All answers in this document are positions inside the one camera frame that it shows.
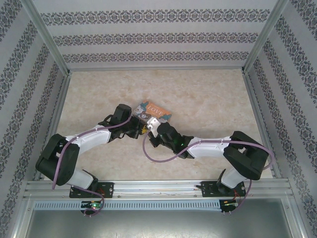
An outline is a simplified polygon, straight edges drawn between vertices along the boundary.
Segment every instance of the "book cover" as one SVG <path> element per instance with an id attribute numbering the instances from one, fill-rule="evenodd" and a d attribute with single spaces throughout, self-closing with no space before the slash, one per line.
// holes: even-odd
<path id="1" fill-rule="evenodd" d="M 151 117 L 155 117 L 160 123 L 170 121 L 172 114 L 150 101 L 143 101 L 134 111 L 133 115 L 140 120 L 147 122 Z"/>

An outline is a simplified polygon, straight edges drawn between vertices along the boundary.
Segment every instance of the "beige marble surface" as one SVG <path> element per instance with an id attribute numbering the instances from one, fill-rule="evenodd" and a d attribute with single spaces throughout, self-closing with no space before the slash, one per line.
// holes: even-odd
<path id="1" fill-rule="evenodd" d="M 172 112 L 170 123 L 185 135 L 217 138 L 241 130 L 261 141 L 240 70 L 153 70 L 75 72 L 72 75 L 57 132 L 73 135 L 94 127 L 119 103 L 138 106 L 153 101 Z M 99 179 L 217 179 L 230 168 L 225 158 L 149 161 L 143 136 L 100 145 L 78 158 L 77 168 Z M 173 156 L 162 146 L 147 152 L 158 160 Z M 269 170 L 263 178 L 271 178 Z"/>

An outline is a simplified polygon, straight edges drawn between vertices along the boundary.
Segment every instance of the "wall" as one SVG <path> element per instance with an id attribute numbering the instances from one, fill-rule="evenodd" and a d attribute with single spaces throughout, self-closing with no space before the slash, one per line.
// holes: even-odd
<path id="1" fill-rule="evenodd" d="M 249 77 L 283 177 L 317 237 L 317 7 L 290 1 Z"/>
<path id="2" fill-rule="evenodd" d="M 34 0 L 71 70 L 241 67 L 275 3 Z"/>
<path id="3" fill-rule="evenodd" d="M 0 238 L 32 180 L 64 82 L 19 0 L 0 0 Z"/>

